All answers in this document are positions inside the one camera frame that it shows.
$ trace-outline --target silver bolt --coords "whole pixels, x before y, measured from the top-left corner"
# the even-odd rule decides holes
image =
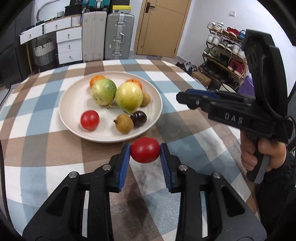
[[[75,178],[75,177],[77,177],[77,172],[70,172],[70,173],[69,173],[69,177],[70,177],[70,178]]]
[[[109,171],[111,169],[111,166],[109,164],[103,165],[103,170],[104,171]]]
[[[180,165],[180,166],[179,166],[179,169],[180,169],[181,171],[186,171],[186,170],[188,169],[188,166],[186,166],[186,165]]]
[[[221,174],[218,172],[213,172],[213,177],[219,179],[221,177]]]

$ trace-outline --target white plate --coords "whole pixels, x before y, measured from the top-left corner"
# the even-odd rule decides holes
[[[134,128],[128,134],[124,135],[117,131],[114,119],[124,112],[119,108],[110,108],[99,106],[91,98],[89,81],[95,75],[103,75],[111,79],[117,88],[128,79],[136,79],[141,82],[143,91],[151,96],[151,102],[146,107],[140,107],[139,110],[147,115],[147,122]],[[123,142],[135,138],[149,130],[159,119],[163,108],[163,102],[157,89],[143,78],[129,73],[117,71],[105,71],[90,74],[70,86],[62,95],[59,101],[59,116],[65,126],[79,137],[100,143]],[[80,117],[86,110],[95,110],[100,116],[98,127],[94,131],[87,131],[80,125]]]

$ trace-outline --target door frame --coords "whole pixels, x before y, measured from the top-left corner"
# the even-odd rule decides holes
[[[140,11],[139,21],[138,21],[138,26],[137,26],[137,32],[136,32],[136,39],[135,39],[135,44],[134,44],[134,47],[133,47],[134,54],[135,55],[137,54],[137,50],[138,50],[140,32],[141,32],[141,27],[142,27],[142,22],[143,22],[143,18],[144,18],[144,12],[145,12],[145,9],[146,9],[147,1],[148,0],[143,0],[142,1],[142,6],[141,6],[141,11]],[[186,13],[185,13],[183,25],[182,25],[181,32],[180,32],[180,36],[179,36],[179,39],[178,39],[178,42],[177,42],[177,46],[176,46],[176,51],[175,51],[175,54],[174,54],[174,58],[177,56],[177,52],[178,52],[178,49],[179,49],[180,41],[181,41],[181,38],[182,38],[182,35],[183,35],[183,31],[184,31],[184,27],[185,27],[185,24],[186,24],[186,20],[187,20],[187,17],[188,17],[188,12],[189,12],[189,9],[190,9],[191,1],[192,0],[189,0],[189,2],[188,2],[188,6],[187,6]]]

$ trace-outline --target plaid tablecloth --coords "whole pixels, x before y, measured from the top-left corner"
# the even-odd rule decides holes
[[[197,172],[220,172],[257,213],[254,186],[245,178],[240,160],[239,130],[189,110],[176,94],[201,85],[180,68],[163,61],[111,60],[66,66],[30,76],[14,90],[0,115],[8,208],[20,233],[46,198],[71,171],[94,171],[118,154],[122,143],[99,144],[79,138],[58,114],[61,94],[85,75],[100,71],[136,74],[160,92],[163,110],[158,122],[142,136],[166,142],[172,154]],[[115,240],[174,240],[179,194],[165,188],[160,160],[130,160],[125,186],[110,194]],[[83,233],[86,234],[87,198]]]

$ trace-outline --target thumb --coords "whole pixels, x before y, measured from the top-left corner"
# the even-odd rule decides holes
[[[258,142],[258,150],[260,153],[270,156],[269,165],[266,169],[267,172],[281,167],[285,162],[287,154],[286,146],[276,139],[260,139]]]

